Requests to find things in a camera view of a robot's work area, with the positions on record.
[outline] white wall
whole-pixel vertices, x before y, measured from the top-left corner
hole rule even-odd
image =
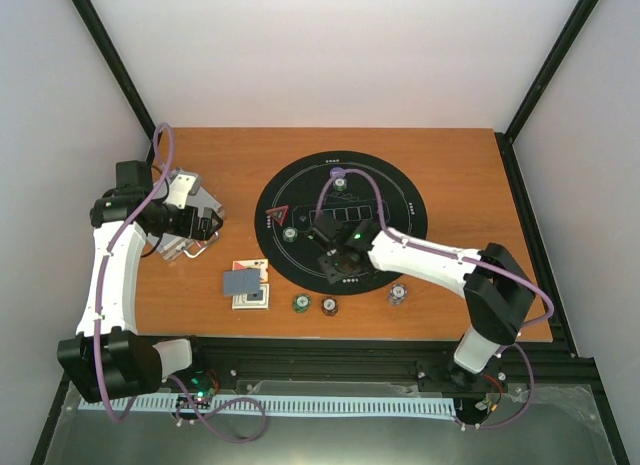
[[[86,301],[89,209],[147,145],[69,0],[0,0],[0,449],[28,463]]]
[[[93,0],[179,126],[506,129],[577,0]]]
[[[516,141],[571,328],[640,463],[640,0],[601,0]]]

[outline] wooden table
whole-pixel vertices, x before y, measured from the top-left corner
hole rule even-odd
[[[262,258],[254,231],[255,207],[267,182],[285,165],[312,153],[354,150],[386,160],[416,185],[427,207],[427,238],[445,245],[506,246],[530,278],[533,269],[492,130],[488,129],[176,129],[174,165],[199,173],[224,205],[220,240],[195,260],[141,261],[136,317],[143,334],[225,337],[321,337],[458,340],[469,326],[467,307],[451,292],[402,277],[409,297],[387,303],[388,287],[339,298],[327,317],[321,294],[307,292],[312,308],[291,307],[305,292],[273,267],[268,311],[232,311],[222,295],[222,274],[233,260]],[[162,150],[166,156],[166,140]],[[536,300],[530,317],[543,313]],[[523,333],[551,340],[546,323]]]

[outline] black metal frame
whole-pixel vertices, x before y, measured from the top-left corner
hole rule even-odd
[[[154,122],[91,1],[72,1],[138,117],[140,125],[147,136],[151,137]],[[556,305],[556,313],[550,321],[553,341],[524,344],[535,370],[536,381],[550,384],[589,385],[594,393],[616,461],[622,464],[629,463],[629,459],[609,407],[598,369],[593,359],[579,358],[576,355],[575,343],[513,149],[518,134],[597,3],[598,0],[578,1],[507,131],[496,133],[496,142],[538,284],[550,294]],[[150,150],[149,159],[152,157],[153,150]],[[456,346],[452,341],[240,338],[199,340],[202,358],[217,370],[221,386],[230,388],[235,388],[239,379],[243,381],[265,379],[416,381],[421,362],[435,360],[443,354],[451,353]],[[526,382],[526,368],[517,353],[506,352],[501,362],[502,371],[511,381]],[[423,386],[419,380],[417,382],[420,387]],[[67,387],[68,381],[63,380],[34,454],[33,464],[44,462]]]

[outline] black circular mat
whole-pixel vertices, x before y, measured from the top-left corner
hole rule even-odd
[[[367,272],[330,285],[318,265],[322,249],[306,231],[316,202],[335,168],[359,168],[370,174],[382,192],[387,225],[414,237],[427,235],[427,210],[420,193],[400,170],[384,160],[358,152],[323,152],[301,158],[283,168],[267,184],[258,200],[256,237],[270,266],[300,287],[331,295],[354,295],[388,285],[400,274]],[[364,177],[346,176],[344,191],[330,189],[322,208],[340,221],[353,224],[377,217],[375,195]],[[282,224],[277,219],[284,219]],[[288,242],[283,230],[293,227],[297,238]]]

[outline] tabletop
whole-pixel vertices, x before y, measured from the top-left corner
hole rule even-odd
[[[166,153],[164,134],[161,153]],[[490,129],[178,128],[173,166],[198,173],[227,214],[220,239],[197,259],[141,261],[136,292],[138,331],[147,335],[224,337],[458,340],[469,326],[459,296],[404,276],[409,296],[399,306],[388,288],[338,297],[340,311],[325,316],[321,294],[308,292],[269,269],[269,310],[231,309],[222,276],[234,260],[263,258],[254,230],[256,203],[268,181],[291,162],[322,151],[352,150],[399,168],[427,208],[427,239],[463,248],[489,242],[507,247],[534,279],[520,222]],[[314,306],[295,313],[293,297],[308,293]],[[529,318],[544,313],[540,299]],[[547,323],[523,340],[551,341]]]

